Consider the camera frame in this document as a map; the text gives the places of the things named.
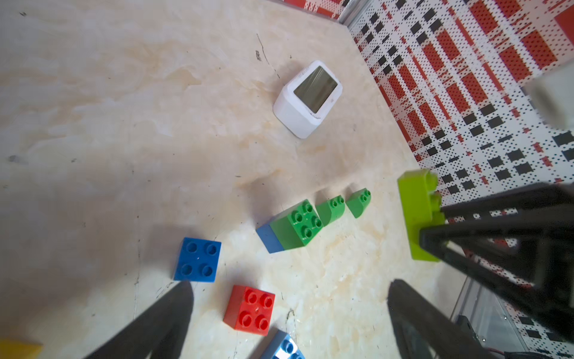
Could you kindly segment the green square lego brick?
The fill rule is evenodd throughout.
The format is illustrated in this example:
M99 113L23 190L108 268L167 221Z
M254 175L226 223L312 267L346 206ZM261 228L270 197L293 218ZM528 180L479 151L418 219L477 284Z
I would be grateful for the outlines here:
M324 228L313 205L303 200L270 222L271 230L285 251L306 247Z

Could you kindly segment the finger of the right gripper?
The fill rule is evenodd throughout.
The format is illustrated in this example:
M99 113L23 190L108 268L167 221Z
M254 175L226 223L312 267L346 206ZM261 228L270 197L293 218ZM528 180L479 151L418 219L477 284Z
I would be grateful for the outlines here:
M442 213L463 221L439 226L440 233L572 233L573 184L528 185L444 206Z
M423 228L422 249L573 340L573 223L461 222Z

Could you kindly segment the light blue long lego brick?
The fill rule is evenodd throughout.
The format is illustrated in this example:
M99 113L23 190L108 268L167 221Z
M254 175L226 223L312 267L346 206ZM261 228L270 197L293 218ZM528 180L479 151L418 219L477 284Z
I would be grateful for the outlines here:
M260 359L305 359L299 346L287 332L278 330Z

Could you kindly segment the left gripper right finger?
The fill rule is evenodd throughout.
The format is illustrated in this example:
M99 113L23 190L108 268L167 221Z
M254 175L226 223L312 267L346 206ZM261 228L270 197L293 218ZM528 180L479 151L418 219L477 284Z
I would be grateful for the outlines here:
M387 306L402 358L492 358L407 282L395 279Z

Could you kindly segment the lime green long lego brick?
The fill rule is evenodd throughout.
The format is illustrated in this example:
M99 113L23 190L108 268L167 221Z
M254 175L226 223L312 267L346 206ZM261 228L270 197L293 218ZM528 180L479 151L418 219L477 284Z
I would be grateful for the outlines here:
M445 224L441 212L442 196L437 191L438 176L428 169L407 171L398 179L405 227L414 260L439 262L439 259L423 250L419 244L419 232L426 227Z

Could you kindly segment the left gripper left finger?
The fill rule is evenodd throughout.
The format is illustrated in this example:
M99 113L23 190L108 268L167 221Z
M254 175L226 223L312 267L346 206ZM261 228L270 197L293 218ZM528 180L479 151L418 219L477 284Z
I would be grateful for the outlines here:
M191 284L180 282L88 357L179 358L193 306Z

